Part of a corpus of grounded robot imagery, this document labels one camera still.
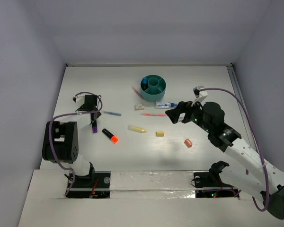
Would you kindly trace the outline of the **thin blue pen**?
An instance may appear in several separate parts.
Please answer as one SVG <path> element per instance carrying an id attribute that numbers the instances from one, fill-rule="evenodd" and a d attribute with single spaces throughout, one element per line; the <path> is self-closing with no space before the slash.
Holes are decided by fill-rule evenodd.
<path id="1" fill-rule="evenodd" d="M 121 113 L 115 113 L 115 112 L 109 112 L 109 111 L 103 111 L 104 114 L 108 114 L 108 115 L 114 115 L 114 116 L 122 116 Z"/>

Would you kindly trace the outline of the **black orange highlighter marker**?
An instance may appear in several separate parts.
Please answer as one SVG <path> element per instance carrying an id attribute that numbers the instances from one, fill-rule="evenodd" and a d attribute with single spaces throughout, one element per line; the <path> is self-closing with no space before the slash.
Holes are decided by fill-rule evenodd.
<path id="1" fill-rule="evenodd" d="M 118 138 L 114 135 L 114 134 L 112 134 L 109 130 L 107 130 L 107 129 L 103 129 L 102 130 L 102 132 L 103 132 L 103 134 L 106 136 L 106 137 L 108 137 L 109 139 L 110 139 L 110 141 L 112 141 L 114 144 L 116 144 L 117 142 L 118 142 Z"/>

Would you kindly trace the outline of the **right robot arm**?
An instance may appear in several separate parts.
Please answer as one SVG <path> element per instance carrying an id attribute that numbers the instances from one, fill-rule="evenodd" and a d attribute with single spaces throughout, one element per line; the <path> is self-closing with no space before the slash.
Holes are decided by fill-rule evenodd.
<path id="1" fill-rule="evenodd" d="M 219 161 L 212 164 L 208 174 L 213 185 L 228 183 L 239 187 L 253 196 L 277 219 L 284 219 L 284 172 L 277 169 L 260 155 L 231 126 L 225 123 L 225 112 L 215 102 L 181 101 L 176 108 L 167 110 L 166 115 L 176 124 L 181 114 L 182 123 L 193 122 L 208 134 L 208 140 L 216 148 L 230 156 L 249 171 L 249 175 L 235 174 L 229 164 Z"/>

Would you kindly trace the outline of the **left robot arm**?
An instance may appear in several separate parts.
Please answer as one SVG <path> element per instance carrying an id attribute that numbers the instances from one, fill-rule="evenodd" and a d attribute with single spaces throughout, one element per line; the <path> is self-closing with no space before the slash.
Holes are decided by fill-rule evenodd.
<path id="1" fill-rule="evenodd" d="M 82 92 L 83 104 L 77 114 L 88 113 L 92 132 L 97 133 L 97 119 L 101 116 L 102 100 L 100 95 Z M 78 123 L 60 122 L 54 118 L 46 124 L 42 147 L 42 158 L 58 164 L 63 170 L 74 171 L 82 185 L 90 187 L 95 182 L 92 164 L 79 154 Z"/>

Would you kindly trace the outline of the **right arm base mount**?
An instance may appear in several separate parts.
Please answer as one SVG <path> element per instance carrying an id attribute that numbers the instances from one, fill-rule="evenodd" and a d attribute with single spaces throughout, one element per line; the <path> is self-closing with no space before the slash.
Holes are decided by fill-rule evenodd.
<path id="1" fill-rule="evenodd" d="M 223 169 L 229 164 L 224 161 L 213 163 L 208 171 L 194 172 L 191 185 L 196 188 L 196 198 L 239 198 L 240 190 L 225 184 L 220 178 Z"/>

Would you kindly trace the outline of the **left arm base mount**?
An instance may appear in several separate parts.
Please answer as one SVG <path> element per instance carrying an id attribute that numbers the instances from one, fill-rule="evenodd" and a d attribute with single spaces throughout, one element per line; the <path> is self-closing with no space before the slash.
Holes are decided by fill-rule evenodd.
<path id="1" fill-rule="evenodd" d="M 90 178 L 76 176 L 75 182 L 67 193 L 72 199 L 108 199 L 110 198 L 110 172 L 95 172 Z"/>

